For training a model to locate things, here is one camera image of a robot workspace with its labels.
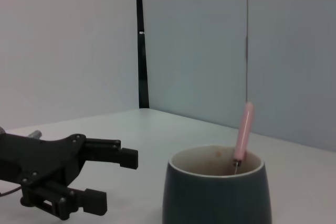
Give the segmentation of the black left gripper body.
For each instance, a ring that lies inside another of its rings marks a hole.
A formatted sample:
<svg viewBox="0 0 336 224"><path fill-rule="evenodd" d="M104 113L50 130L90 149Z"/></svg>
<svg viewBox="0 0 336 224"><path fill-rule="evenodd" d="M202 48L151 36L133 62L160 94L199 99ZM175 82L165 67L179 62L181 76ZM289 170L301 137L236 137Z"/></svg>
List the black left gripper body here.
<svg viewBox="0 0 336 224"><path fill-rule="evenodd" d="M45 141L1 134L1 180L23 186L41 185L47 181L68 186L80 173L86 136Z"/></svg>

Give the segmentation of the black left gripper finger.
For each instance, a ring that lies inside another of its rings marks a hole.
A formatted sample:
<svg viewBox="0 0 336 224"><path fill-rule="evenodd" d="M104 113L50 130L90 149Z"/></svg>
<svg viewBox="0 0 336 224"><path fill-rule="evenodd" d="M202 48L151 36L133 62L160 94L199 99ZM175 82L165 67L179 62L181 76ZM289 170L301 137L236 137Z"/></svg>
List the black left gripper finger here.
<svg viewBox="0 0 336 224"><path fill-rule="evenodd" d="M107 194L102 191L72 189L56 182L46 182L33 187L22 187L20 203L36 207L61 220L82 208L84 212L103 216L107 212Z"/></svg>
<svg viewBox="0 0 336 224"><path fill-rule="evenodd" d="M84 141L79 155L84 162L116 163L124 168L138 168L138 151L122 148L120 140L87 138Z"/></svg>

